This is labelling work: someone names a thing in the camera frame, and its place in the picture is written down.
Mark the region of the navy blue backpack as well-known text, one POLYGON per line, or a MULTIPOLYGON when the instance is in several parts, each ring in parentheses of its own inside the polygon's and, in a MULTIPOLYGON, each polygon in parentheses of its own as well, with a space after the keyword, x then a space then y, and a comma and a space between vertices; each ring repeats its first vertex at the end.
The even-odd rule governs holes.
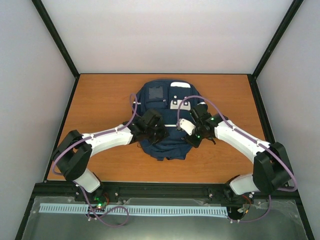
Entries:
POLYGON ((143 85, 136 94, 136 113, 142 116, 149 109, 156 110, 168 132, 168 136, 159 143, 147 139, 139 142, 147 155, 158 161, 186 159, 192 146, 183 140, 187 133, 177 129, 177 117, 193 123, 191 108, 205 102, 201 98, 184 99, 200 95, 194 85, 179 79, 155 79, 143 85))

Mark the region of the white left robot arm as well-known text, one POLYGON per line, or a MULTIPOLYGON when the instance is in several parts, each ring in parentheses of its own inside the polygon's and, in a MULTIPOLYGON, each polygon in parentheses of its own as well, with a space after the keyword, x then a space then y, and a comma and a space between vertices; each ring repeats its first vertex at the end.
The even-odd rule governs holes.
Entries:
POLYGON ((104 188, 100 179, 88 169, 91 157, 143 140, 156 144, 168 136, 162 116, 154 109, 147 110, 142 116, 133 114, 129 121, 108 130, 86 134, 72 130, 52 153, 52 171, 82 187, 86 195, 96 202, 103 198, 104 188))

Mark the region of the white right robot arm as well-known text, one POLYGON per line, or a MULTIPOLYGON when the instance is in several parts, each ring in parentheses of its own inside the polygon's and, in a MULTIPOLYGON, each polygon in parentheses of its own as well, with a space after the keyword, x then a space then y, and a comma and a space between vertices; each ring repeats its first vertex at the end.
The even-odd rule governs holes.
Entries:
POLYGON ((295 186, 285 187, 294 175, 281 143, 269 143, 254 137, 221 113, 211 115, 204 104, 193 107, 189 113, 192 121, 178 120, 178 126, 186 132, 184 139, 187 143, 197 148, 204 139, 221 140, 242 153, 253 165, 252 173, 237 175, 225 184, 223 194, 228 201, 246 193, 270 195, 277 190, 296 190, 295 186))

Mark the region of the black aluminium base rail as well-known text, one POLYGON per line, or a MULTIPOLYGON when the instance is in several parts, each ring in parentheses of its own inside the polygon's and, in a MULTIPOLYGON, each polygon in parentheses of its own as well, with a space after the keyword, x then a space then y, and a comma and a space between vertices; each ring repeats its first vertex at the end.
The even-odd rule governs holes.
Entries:
MULTIPOLYGON (((93 193, 88 193, 90 203, 119 203, 132 198, 138 199, 191 199, 222 206, 252 203, 249 193, 237 196, 227 190, 224 184, 199 183, 137 183, 103 182, 93 193)), ((35 184, 31 196, 35 197, 74 197, 84 202, 85 197, 80 187, 66 181, 48 181, 35 184)))

